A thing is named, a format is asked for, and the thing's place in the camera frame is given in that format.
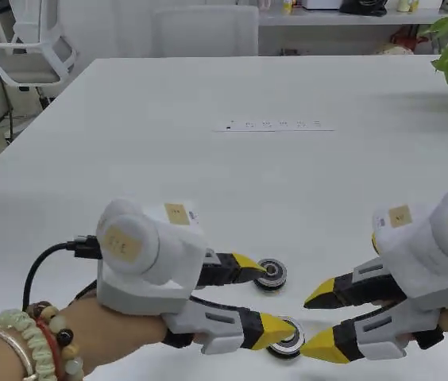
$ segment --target chair backrest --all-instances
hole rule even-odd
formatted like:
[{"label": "chair backrest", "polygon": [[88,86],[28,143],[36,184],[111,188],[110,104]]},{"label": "chair backrest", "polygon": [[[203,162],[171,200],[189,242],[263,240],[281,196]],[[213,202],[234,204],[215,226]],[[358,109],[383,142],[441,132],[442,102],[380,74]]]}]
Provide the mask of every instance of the chair backrest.
[{"label": "chair backrest", "polygon": [[41,0],[10,0],[14,35],[25,44],[40,42]]},{"label": "chair backrest", "polygon": [[40,42],[56,42],[62,36],[62,27],[58,22],[58,0],[41,0],[39,16]]},{"label": "chair backrest", "polygon": [[257,56],[255,6],[180,6],[153,15],[156,57]]},{"label": "chair backrest", "polygon": [[39,42],[52,46],[56,54],[68,67],[74,64],[74,48],[63,37],[58,19],[59,0],[41,0],[39,16]]}]

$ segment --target white chair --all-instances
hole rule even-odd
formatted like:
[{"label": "white chair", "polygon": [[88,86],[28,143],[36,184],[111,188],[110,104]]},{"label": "white chair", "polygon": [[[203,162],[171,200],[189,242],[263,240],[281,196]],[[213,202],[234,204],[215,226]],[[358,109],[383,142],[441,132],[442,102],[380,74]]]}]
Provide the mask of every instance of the white chair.
[{"label": "white chair", "polygon": [[[76,51],[62,36],[58,0],[24,0],[17,18],[12,41],[0,43],[2,80],[11,87],[36,88],[64,82]],[[12,54],[14,49],[19,54]]]},{"label": "white chair", "polygon": [[153,56],[257,56],[256,6],[180,6],[153,14]]}]

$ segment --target yellow label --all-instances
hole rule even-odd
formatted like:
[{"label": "yellow label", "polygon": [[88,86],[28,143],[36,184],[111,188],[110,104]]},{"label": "yellow label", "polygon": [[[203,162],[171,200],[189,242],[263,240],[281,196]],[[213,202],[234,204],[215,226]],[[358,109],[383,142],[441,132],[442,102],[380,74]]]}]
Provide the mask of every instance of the yellow label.
[{"label": "yellow label", "polygon": [[390,225],[392,225],[393,228],[399,228],[400,226],[408,225],[413,222],[409,206],[407,205],[390,209],[388,215],[390,216]]},{"label": "yellow label", "polygon": [[134,262],[141,252],[141,241],[123,233],[116,226],[111,226],[106,231],[102,246],[119,260],[130,263]]},{"label": "yellow label", "polygon": [[164,204],[169,222],[173,225],[190,225],[189,217],[182,204]]}]

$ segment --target bracelet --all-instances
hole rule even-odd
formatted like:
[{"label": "bracelet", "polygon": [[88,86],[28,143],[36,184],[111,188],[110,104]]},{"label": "bracelet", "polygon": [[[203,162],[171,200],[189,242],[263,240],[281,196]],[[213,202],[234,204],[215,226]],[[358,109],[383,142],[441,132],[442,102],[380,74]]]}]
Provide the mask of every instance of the bracelet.
[{"label": "bracelet", "polygon": [[23,381],[36,381],[37,374],[33,371],[33,364],[31,359],[28,357],[28,353],[23,349],[23,347],[17,342],[15,337],[10,336],[7,332],[0,329],[0,339],[5,341],[17,354],[19,360],[21,360],[23,366],[26,370],[26,377]]},{"label": "bracelet", "polygon": [[56,340],[51,335],[51,332],[49,332],[48,326],[41,319],[37,320],[37,327],[42,331],[42,334],[46,338],[49,348],[51,349],[52,360],[55,364],[55,376],[60,381],[64,378],[64,374],[60,370],[60,354],[58,353]]},{"label": "bracelet", "polygon": [[27,313],[20,310],[1,312],[0,329],[15,329],[25,339],[28,348],[32,349],[35,372],[39,381],[57,381],[48,342],[36,322]]},{"label": "bracelet", "polygon": [[60,355],[65,360],[64,370],[68,381],[81,381],[84,377],[83,359],[79,357],[79,346],[74,343],[74,333],[67,327],[65,317],[49,302],[39,302],[27,309],[29,316],[40,324],[46,324],[60,347]]}]

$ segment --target bottle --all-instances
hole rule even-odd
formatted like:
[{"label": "bottle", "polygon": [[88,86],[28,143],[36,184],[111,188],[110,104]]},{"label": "bottle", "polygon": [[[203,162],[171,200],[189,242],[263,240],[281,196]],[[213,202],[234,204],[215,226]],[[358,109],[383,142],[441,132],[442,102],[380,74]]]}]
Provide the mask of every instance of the bottle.
[{"label": "bottle", "polygon": [[282,13],[291,14],[293,9],[293,0],[283,0],[282,1]]},{"label": "bottle", "polygon": [[409,12],[409,0],[399,0],[397,4],[397,12]]},{"label": "bottle", "polygon": [[409,5],[409,11],[414,13],[418,10],[419,0],[411,0],[411,4]]}]

